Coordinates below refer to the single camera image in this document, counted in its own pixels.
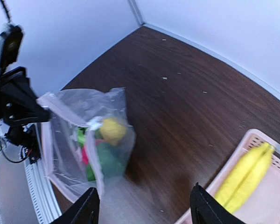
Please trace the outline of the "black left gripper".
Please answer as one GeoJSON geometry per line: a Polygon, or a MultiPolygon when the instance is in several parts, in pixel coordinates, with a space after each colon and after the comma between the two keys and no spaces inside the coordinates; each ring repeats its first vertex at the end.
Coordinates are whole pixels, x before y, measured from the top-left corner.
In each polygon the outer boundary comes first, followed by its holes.
{"type": "Polygon", "coordinates": [[[0,75],[0,120],[9,126],[47,122],[50,112],[37,103],[25,67],[0,75]]]}

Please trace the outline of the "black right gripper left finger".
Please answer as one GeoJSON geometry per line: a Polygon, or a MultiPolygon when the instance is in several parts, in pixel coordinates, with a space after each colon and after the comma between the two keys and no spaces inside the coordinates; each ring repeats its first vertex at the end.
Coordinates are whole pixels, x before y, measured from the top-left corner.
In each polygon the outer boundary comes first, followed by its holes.
{"type": "Polygon", "coordinates": [[[96,188],[89,188],[52,224],[98,224],[100,199],[96,188]]]}

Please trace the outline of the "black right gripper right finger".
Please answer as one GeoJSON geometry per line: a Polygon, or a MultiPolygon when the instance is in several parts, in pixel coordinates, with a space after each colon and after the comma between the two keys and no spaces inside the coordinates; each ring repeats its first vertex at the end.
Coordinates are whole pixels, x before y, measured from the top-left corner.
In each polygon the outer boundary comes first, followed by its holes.
{"type": "Polygon", "coordinates": [[[221,206],[198,182],[190,193],[190,211],[193,224],[245,224],[221,206]]]}

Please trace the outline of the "yellow toy banana bunch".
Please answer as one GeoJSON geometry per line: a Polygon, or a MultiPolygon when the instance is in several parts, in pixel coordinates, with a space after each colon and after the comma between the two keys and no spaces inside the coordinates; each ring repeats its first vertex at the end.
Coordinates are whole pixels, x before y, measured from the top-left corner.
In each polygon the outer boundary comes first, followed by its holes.
{"type": "Polygon", "coordinates": [[[241,208],[266,175],[274,151],[267,142],[250,149],[223,181],[215,200],[231,214],[241,208]]]}

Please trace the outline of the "red toy apple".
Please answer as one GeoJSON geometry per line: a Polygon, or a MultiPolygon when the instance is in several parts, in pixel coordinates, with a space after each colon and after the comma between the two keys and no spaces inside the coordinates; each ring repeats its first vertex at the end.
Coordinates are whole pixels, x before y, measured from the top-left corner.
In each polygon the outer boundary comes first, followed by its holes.
{"type": "Polygon", "coordinates": [[[87,156],[87,153],[86,153],[85,146],[83,146],[83,148],[82,148],[82,162],[83,162],[85,165],[88,165],[88,164],[89,164],[89,160],[88,160],[88,156],[87,156]]]}

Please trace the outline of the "green toy bell pepper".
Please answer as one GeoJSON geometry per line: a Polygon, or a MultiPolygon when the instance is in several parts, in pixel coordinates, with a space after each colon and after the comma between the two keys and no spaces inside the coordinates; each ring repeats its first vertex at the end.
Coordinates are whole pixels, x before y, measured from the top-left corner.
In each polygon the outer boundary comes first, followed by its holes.
{"type": "Polygon", "coordinates": [[[97,146],[97,153],[105,178],[122,176],[125,166],[118,147],[103,142],[97,146]]]}

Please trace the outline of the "pink perforated plastic basket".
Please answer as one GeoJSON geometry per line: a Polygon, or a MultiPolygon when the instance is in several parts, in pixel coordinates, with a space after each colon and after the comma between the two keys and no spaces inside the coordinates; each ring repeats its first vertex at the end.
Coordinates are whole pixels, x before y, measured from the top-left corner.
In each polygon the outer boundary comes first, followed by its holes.
{"type": "Polygon", "coordinates": [[[222,183],[251,149],[268,143],[273,152],[267,159],[268,168],[246,202],[234,216],[246,224],[280,224],[280,143],[258,129],[248,130],[228,161],[206,188],[215,196],[222,183]]]}

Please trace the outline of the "green toy watermelon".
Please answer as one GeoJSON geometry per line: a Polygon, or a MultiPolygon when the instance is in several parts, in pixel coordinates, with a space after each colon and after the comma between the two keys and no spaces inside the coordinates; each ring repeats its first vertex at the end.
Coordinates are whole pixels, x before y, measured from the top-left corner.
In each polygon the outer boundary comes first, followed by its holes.
{"type": "Polygon", "coordinates": [[[78,142],[81,148],[83,148],[86,141],[86,130],[84,127],[78,127],[77,129],[78,142]]]}

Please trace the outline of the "clear zip top bag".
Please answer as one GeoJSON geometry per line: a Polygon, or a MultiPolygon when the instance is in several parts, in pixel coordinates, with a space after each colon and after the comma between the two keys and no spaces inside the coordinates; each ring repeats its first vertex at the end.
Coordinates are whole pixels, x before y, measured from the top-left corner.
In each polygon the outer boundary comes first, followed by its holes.
{"type": "Polygon", "coordinates": [[[71,202],[90,187],[102,196],[123,177],[135,144],[124,88],[46,93],[37,103],[51,115],[41,124],[45,175],[71,202]]]}

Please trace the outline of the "yellow toy pear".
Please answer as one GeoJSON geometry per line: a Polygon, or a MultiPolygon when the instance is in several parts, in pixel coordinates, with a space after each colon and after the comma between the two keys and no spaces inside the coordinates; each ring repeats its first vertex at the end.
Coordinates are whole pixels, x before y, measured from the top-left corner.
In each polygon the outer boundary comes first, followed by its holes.
{"type": "Polygon", "coordinates": [[[116,146],[119,141],[125,136],[127,128],[114,118],[107,118],[103,120],[103,124],[99,129],[105,141],[113,146],[116,146]]]}

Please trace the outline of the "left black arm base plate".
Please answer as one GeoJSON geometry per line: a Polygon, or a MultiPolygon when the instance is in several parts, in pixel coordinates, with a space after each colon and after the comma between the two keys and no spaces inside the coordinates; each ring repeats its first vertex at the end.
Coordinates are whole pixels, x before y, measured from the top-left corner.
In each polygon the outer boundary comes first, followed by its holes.
{"type": "Polygon", "coordinates": [[[22,159],[28,157],[30,164],[36,163],[41,158],[37,131],[37,126],[31,124],[28,128],[12,126],[5,134],[10,143],[21,146],[22,159]]]}

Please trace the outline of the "front aluminium rail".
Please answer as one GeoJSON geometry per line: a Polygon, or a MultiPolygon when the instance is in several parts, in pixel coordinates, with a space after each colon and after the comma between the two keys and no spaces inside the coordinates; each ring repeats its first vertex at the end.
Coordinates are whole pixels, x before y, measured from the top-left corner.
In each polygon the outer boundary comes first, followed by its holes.
{"type": "Polygon", "coordinates": [[[35,136],[35,147],[29,159],[24,161],[28,188],[38,223],[49,224],[61,216],[59,204],[49,179],[44,172],[41,160],[42,147],[37,124],[32,124],[29,130],[35,136]]]}

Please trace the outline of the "left aluminium frame post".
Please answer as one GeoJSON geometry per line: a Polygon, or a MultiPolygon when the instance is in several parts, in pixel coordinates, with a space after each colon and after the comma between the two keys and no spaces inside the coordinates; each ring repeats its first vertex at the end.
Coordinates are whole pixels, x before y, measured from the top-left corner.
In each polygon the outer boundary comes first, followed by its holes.
{"type": "Polygon", "coordinates": [[[143,17],[141,15],[141,12],[137,6],[137,3],[135,0],[128,0],[128,3],[130,5],[130,8],[132,10],[132,13],[138,23],[138,25],[141,27],[145,24],[144,20],[143,20],[143,17]]]}

